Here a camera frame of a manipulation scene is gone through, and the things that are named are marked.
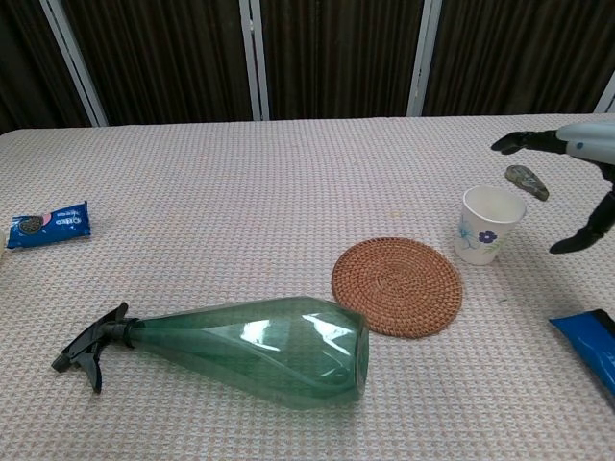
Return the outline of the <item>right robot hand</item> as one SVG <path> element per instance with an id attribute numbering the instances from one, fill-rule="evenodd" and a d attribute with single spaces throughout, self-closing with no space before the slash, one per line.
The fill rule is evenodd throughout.
<path id="1" fill-rule="evenodd" d="M 522 149 L 567 155 L 596 165 L 603 178 L 614 182 L 614 122 L 575 123 L 556 130 L 513 132 L 491 145 L 493 151 L 512 155 Z M 584 251 L 602 239 L 614 226 L 614 192 L 609 191 L 577 233 L 550 247 L 554 255 Z"/>

